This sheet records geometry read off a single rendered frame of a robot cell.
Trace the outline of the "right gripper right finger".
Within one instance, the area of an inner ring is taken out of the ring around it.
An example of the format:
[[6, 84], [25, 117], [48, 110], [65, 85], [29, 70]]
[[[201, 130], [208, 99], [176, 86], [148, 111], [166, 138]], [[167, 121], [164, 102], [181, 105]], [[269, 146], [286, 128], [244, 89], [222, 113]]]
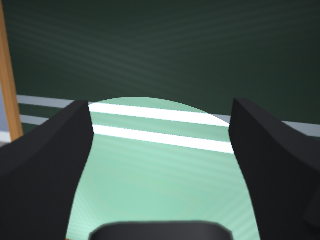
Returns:
[[233, 98], [228, 134], [260, 240], [320, 240], [320, 141], [248, 98]]

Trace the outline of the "wooden-framed black board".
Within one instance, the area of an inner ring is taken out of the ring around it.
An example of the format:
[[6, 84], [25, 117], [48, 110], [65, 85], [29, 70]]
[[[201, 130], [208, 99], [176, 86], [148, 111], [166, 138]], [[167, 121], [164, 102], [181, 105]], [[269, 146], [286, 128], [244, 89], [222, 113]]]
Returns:
[[0, 0], [0, 85], [11, 141], [88, 100], [65, 240], [138, 220], [260, 240], [233, 98], [320, 141], [320, 0]]

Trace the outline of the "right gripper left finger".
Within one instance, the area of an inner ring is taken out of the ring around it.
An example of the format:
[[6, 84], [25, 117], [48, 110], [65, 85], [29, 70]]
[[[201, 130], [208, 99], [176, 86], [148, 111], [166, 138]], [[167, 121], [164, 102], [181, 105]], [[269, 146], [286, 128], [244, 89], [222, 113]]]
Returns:
[[94, 137], [88, 100], [75, 100], [0, 147], [0, 240], [65, 240]]

